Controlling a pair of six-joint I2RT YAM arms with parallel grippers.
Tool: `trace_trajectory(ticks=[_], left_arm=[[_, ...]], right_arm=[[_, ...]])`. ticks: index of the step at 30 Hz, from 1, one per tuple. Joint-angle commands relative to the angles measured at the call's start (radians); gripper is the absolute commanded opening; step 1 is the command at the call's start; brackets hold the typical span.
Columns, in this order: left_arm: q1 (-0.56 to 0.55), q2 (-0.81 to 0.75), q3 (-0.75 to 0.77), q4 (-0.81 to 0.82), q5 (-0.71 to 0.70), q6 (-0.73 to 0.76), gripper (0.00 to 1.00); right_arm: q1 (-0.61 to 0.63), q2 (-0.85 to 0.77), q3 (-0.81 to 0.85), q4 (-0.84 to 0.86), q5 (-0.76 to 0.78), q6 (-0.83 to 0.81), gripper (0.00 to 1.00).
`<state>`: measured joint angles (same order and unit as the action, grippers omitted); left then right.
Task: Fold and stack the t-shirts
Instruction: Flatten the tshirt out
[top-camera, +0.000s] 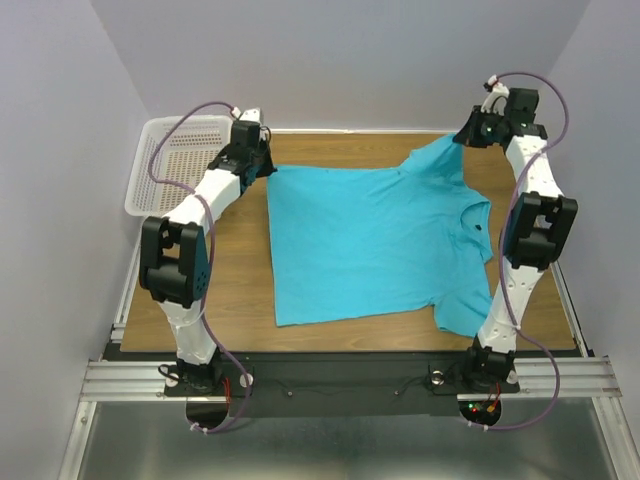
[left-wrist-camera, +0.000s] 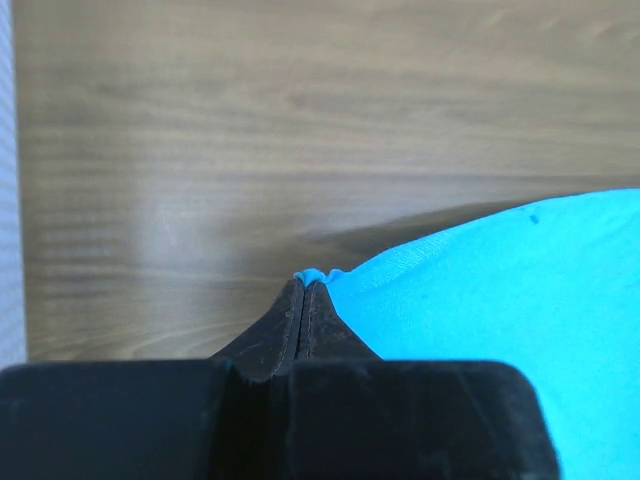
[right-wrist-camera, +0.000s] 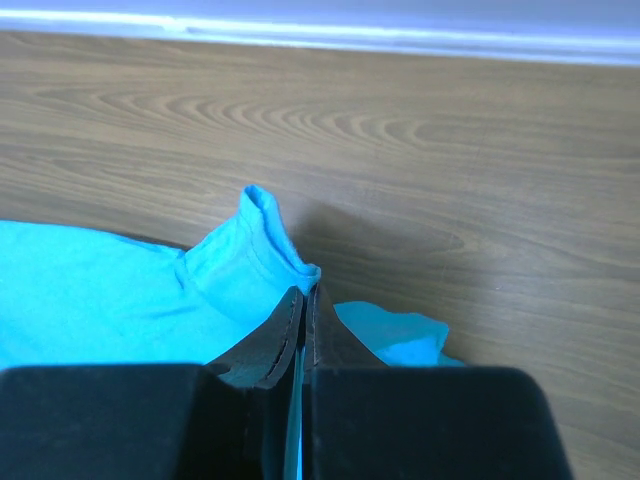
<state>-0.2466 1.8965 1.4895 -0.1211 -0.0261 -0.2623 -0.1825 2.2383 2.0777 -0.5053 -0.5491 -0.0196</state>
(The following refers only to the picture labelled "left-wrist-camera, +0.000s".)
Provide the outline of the turquoise blue t shirt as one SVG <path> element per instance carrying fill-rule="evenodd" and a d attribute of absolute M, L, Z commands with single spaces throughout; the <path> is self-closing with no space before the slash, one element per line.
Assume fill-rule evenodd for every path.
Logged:
<path fill-rule="evenodd" d="M 567 479 L 639 475 L 639 193 L 519 206 L 307 269 L 386 360 L 494 360 L 538 392 Z"/>

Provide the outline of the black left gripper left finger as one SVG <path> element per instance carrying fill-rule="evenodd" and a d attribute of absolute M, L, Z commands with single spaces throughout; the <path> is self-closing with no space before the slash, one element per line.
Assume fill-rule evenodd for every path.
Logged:
<path fill-rule="evenodd" d="M 230 361 L 245 378 L 263 382 L 295 359 L 303 307 L 303 283 L 288 281 L 268 311 L 211 356 Z"/>

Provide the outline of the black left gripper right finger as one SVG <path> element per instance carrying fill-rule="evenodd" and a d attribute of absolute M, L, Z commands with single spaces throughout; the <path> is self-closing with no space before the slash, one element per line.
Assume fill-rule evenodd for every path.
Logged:
<path fill-rule="evenodd" d="M 304 291 L 298 334 L 299 360 L 379 360 L 339 317 L 327 287 L 312 282 Z"/>

